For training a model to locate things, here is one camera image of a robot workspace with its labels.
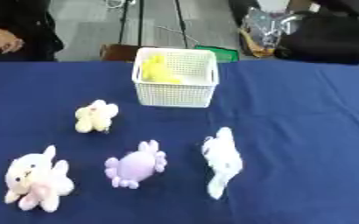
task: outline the gray floor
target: gray floor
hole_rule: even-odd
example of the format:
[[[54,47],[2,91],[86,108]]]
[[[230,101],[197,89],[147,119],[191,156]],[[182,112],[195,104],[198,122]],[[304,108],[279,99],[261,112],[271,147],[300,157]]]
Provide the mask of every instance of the gray floor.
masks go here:
[[[180,0],[187,33],[201,45],[238,49],[236,26],[227,0]],[[53,0],[57,32],[67,48],[60,60],[98,60],[102,44],[116,43],[121,10],[107,10],[103,0]],[[130,8],[125,44],[137,43],[138,5]],[[183,47],[173,0],[147,0],[144,45]],[[191,45],[196,42],[189,39]]]

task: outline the tripod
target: tripod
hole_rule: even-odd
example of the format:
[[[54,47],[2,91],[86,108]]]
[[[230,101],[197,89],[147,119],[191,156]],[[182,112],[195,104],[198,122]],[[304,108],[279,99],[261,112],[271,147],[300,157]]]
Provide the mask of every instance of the tripod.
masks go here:
[[[119,34],[118,44],[121,45],[123,43],[123,35],[125,32],[126,20],[128,17],[128,9],[131,0],[126,0],[123,6],[123,15],[121,17],[121,30]],[[184,39],[185,48],[189,47],[187,43],[187,25],[182,16],[182,10],[180,6],[180,0],[174,0],[175,8],[177,11],[177,16],[179,20],[179,28],[182,32],[182,38]],[[139,0],[139,14],[138,14],[138,35],[137,35],[137,46],[141,47],[143,44],[143,24],[144,24],[144,0]]]

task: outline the bag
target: bag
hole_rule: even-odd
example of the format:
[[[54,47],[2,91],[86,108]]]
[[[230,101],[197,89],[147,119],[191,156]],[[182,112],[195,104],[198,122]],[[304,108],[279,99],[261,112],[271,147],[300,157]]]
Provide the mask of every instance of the bag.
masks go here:
[[[236,25],[240,27],[243,23],[243,18],[248,14],[249,8],[260,8],[257,0],[229,0],[229,7],[233,14]]]
[[[312,14],[295,33],[282,36],[274,54],[284,60],[359,64],[359,21]]]
[[[272,56],[282,33],[297,31],[298,22],[303,17],[304,15],[291,12],[265,12],[250,7],[239,29],[240,45],[244,53],[257,58]]]

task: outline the octopus plush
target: octopus plush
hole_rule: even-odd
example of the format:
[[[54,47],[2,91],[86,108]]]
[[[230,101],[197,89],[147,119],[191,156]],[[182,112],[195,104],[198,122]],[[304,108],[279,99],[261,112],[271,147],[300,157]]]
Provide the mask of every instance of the octopus plush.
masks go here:
[[[167,66],[165,56],[161,54],[152,55],[142,65],[143,81],[165,82],[180,84],[181,79],[172,74],[172,70]]]
[[[107,133],[112,124],[111,119],[117,115],[116,104],[107,104],[103,100],[97,100],[85,108],[76,110],[75,116],[78,122],[75,128],[79,133],[89,133],[92,130]]]
[[[163,172],[167,161],[165,153],[159,150],[158,142],[142,142],[138,150],[118,160],[109,158],[106,163],[106,175],[112,180],[113,187],[137,189],[139,182],[152,176],[154,172]]]
[[[18,202],[23,211],[41,206],[48,213],[55,212],[60,205],[60,196],[74,189],[74,182],[67,177],[69,164],[60,160],[53,165],[56,149],[47,147],[42,154],[28,154],[13,160],[5,175],[9,190],[5,203]]]
[[[243,169],[231,129],[221,128],[216,137],[207,137],[201,151],[215,174],[208,183],[208,193],[218,200],[229,181]]]

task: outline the toy face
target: toy face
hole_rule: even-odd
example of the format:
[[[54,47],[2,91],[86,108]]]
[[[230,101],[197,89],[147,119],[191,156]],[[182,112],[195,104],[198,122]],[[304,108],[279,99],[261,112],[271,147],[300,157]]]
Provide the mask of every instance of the toy face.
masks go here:
[[[202,155],[207,160],[208,165],[217,171],[225,171],[231,169],[231,161],[227,160],[227,147],[221,144],[221,141],[209,137],[206,139],[202,147]]]
[[[15,193],[26,194],[30,186],[37,179],[45,176],[52,167],[52,163],[41,154],[30,154],[12,162],[5,182]]]

